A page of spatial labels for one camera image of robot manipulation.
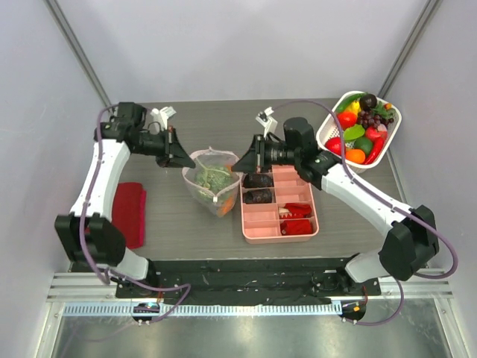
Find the clear pink zip bag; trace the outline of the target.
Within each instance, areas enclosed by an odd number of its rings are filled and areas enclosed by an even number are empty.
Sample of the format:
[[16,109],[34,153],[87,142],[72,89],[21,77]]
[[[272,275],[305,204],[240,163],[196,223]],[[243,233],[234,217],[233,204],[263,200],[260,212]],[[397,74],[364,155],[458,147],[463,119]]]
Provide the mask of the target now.
[[182,176],[192,197],[212,214],[223,217],[234,207],[241,173],[232,166],[239,158],[231,151],[209,147],[190,154],[195,167],[183,168]]

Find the orange papaya slice toy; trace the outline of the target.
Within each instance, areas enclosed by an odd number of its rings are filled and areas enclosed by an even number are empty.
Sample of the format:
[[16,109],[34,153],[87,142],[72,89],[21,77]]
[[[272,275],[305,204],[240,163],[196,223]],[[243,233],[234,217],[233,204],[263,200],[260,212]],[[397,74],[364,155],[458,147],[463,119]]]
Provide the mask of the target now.
[[229,211],[233,208],[235,205],[236,200],[234,197],[230,196],[228,199],[224,200],[221,204],[221,206],[217,209],[217,216],[218,217],[223,217],[226,214],[228,214]]

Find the green chili pepper toy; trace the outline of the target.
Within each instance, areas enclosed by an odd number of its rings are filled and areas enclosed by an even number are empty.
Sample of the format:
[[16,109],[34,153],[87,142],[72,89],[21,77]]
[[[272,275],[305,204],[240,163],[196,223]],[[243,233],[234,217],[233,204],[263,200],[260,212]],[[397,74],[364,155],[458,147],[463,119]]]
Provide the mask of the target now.
[[334,109],[334,111],[336,113],[342,113],[343,111],[346,110],[346,108],[351,104],[353,103],[354,101],[356,100],[359,100],[362,96],[366,95],[365,92],[359,92],[359,93],[355,93],[355,94],[352,94],[352,95],[349,95],[347,96],[346,98],[342,99],[337,107]]

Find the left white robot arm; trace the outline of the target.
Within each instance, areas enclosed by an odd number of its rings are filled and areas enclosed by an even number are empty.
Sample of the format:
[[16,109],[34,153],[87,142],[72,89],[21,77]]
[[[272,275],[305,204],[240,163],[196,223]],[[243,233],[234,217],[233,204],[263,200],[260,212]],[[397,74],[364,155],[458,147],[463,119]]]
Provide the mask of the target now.
[[88,265],[104,284],[111,277],[129,282],[144,298],[162,287],[152,261],[131,251],[113,225],[113,202],[119,178],[133,154],[155,157],[163,168],[195,167],[168,123],[175,113],[171,106],[149,110],[134,102],[102,109],[83,188],[69,213],[58,215],[54,222],[71,262]]

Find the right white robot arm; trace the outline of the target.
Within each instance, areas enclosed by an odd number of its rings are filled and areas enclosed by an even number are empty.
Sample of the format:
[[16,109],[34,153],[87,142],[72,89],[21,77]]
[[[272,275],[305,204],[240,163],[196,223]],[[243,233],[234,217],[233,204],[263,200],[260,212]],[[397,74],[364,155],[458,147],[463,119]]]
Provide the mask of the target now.
[[408,280],[439,252],[435,215],[428,207],[411,208],[352,173],[336,154],[318,147],[306,119],[288,119],[283,129],[282,142],[255,135],[232,169],[253,173],[293,166],[301,179],[343,201],[384,236],[381,249],[357,254],[346,263],[336,277],[341,292],[354,294],[375,277]]

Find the dark rolled sock middle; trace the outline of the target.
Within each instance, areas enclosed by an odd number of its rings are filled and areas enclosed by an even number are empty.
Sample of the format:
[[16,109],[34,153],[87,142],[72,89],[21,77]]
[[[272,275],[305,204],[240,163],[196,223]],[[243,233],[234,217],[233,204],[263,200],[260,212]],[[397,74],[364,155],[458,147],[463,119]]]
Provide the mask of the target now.
[[243,187],[246,189],[271,188],[273,186],[274,180],[267,174],[249,173],[243,180]]

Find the dark rolled sock lower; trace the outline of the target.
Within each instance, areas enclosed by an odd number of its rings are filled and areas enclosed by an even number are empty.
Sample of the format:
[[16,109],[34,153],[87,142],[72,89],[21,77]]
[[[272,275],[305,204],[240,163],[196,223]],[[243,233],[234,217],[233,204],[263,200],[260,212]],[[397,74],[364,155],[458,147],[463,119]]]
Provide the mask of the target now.
[[274,195],[270,189],[255,189],[245,192],[242,200],[245,204],[270,204],[274,201]]

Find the red white rolled sock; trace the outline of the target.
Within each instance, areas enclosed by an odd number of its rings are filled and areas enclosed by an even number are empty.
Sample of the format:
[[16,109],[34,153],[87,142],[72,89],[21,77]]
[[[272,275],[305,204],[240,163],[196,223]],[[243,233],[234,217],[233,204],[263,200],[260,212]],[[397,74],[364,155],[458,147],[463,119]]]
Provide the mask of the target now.
[[313,212],[309,204],[287,203],[278,207],[280,219],[305,219],[309,218]]

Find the red folded cloth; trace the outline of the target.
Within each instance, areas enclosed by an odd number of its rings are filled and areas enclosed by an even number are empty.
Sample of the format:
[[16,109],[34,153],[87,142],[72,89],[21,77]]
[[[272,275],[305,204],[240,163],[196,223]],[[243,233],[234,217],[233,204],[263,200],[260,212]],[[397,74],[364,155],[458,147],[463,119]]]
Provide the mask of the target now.
[[141,183],[120,183],[116,189],[112,223],[131,250],[141,248],[145,242],[146,198],[147,192]]

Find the orange tangerine toy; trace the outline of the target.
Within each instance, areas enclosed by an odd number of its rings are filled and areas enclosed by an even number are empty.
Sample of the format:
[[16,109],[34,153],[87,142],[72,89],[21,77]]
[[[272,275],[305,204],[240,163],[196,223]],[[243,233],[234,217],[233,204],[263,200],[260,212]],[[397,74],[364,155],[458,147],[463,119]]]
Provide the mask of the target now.
[[366,154],[364,151],[358,148],[347,149],[345,153],[346,160],[350,162],[363,164],[366,160]]

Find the yellow pepper toy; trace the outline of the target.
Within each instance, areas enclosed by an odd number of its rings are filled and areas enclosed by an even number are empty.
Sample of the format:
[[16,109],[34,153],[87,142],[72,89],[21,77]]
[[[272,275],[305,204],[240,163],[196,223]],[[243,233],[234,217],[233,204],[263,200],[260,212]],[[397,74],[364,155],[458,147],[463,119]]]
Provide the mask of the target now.
[[359,100],[352,101],[345,109],[347,112],[354,113],[356,116],[361,112]]

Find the purple grapes toy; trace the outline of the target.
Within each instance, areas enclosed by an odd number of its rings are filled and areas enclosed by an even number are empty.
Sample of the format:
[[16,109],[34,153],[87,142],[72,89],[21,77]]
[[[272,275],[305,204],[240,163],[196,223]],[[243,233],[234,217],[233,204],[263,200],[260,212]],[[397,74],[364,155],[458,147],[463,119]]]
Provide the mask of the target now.
[[357,125],[361,125],[364,129],[375,128],[377,129],[380,125],[384,125],[386,128],[389,124],[394,123],[395,116],[393,113],[388,113],[382,116],[379,113],[373,111],[361,111],[357,116]]

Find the white fruit basket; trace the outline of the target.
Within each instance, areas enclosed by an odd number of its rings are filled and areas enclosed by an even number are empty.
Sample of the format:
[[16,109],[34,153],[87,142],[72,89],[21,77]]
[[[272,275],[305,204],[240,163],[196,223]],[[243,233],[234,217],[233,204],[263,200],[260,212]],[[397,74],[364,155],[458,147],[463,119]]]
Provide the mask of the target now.
[[401,112],[391,103],[362,91],[350,91],[333,107],[335,122],[328,115],[318,129],[318,145],[341,154],[340,133],[344,131],[347,164],[355,173],[371,169],[381,161],[402,121]]

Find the pink red apple toy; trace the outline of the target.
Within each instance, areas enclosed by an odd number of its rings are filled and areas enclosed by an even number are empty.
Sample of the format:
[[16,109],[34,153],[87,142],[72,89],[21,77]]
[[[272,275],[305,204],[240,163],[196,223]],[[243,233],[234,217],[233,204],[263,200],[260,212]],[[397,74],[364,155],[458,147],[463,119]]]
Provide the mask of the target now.
[[377,141],[377,139],[379,138],[386,140],[388,136],[388,131],[386,127],[368,127],[365,131],[364,136],[372,142]]

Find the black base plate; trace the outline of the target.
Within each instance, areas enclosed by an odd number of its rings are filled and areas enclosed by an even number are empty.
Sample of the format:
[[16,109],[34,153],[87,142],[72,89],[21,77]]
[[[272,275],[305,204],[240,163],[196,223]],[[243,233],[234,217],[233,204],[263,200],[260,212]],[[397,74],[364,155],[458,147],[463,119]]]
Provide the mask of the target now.
[[185,283],[185,305],[299,306],[328,304],[334,297],[379,296],[376,278],[352,283],[340,258],[158,260],[154,286]]

